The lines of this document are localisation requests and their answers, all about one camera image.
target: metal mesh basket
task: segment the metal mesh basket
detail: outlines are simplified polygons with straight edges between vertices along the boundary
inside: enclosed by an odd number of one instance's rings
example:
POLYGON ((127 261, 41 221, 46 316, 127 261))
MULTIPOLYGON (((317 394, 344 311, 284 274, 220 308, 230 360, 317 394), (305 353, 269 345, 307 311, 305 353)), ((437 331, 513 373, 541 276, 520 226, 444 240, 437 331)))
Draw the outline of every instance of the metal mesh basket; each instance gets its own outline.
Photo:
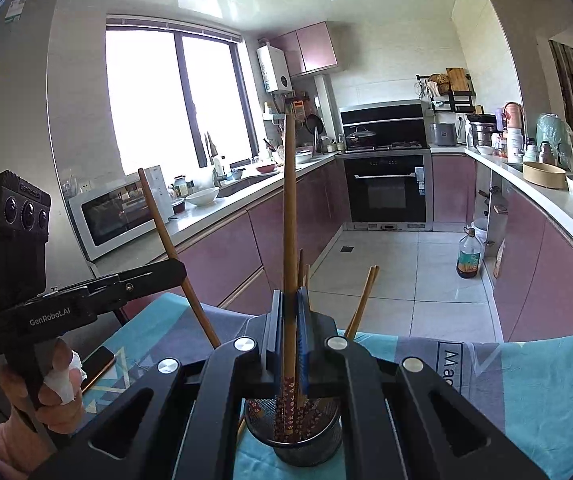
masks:
POLYGON ((342 443, 337 399, 310 399, 303 407, 300 440, 281 442, 276 438, 276 399, 249 399, 244 417, 249 431, 263 444, 271 446, 284 462, 311 467, 326 462, 342 443))

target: electrical outlet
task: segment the electrical outlet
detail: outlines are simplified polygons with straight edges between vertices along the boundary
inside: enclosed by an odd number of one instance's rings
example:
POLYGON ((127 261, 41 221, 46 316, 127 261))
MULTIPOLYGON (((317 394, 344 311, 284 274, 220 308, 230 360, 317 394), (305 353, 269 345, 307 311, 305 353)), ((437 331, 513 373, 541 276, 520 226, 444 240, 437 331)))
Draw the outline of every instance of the electrical outlet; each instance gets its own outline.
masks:
POLYGON ((84 180, 78 183, 78 188, 81 192, 86 192, 93 189, 93 185, 90 183, 90 180, 84 180))

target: oven door handle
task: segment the oven door handle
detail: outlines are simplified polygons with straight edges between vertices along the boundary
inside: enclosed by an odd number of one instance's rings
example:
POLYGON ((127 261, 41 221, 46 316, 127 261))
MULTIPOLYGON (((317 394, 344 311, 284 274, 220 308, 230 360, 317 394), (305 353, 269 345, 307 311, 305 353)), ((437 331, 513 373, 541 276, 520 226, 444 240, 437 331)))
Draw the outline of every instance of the oven door handle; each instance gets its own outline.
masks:
POLYGON ((370 175, 370 176, 360 176, 360 175, 356 175, 355 179, 356 180, 362 180, 363 178, 415 178, 415 173, 409 173, 406 175, 370 175))

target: blue tablecloth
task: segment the blue tablecloth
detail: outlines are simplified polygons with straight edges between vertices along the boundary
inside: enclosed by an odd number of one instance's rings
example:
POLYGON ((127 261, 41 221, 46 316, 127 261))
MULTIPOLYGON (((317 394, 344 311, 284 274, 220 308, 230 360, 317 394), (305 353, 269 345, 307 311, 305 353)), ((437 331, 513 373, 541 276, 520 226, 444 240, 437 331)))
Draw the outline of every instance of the blue tablecloth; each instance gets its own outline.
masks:
MULTIPOLYGON (((249 316, 205 306, 218 336, 236 336, 249 316)), ((394 362, 413 355, 452 381, 552 480, 573 474, 573 336, 526 343, 445 342, 358 333, 372 355, 394 362)), ((111 368, 84 395, 86 422, 109 405, 160 359, 180 362, 207 357, 211 346, 181 296, 164 294, 111 336, 111 368)), ((235 479, 343 479, 342 449, 315 468, 281 462, 247 433, 238 446, 235 479)))

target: plastic bag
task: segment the plastic bag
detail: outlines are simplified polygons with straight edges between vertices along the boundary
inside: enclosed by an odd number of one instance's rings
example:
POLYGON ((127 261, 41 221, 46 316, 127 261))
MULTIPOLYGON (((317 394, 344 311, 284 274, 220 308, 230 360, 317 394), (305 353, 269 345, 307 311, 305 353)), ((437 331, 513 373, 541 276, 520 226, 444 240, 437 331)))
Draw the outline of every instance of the plastic bag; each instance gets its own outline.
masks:
POLYGON ((537 119, 537 145, 551 145, 557 164, 573 173, 573 130, 555 114, 542 114, 537 119))

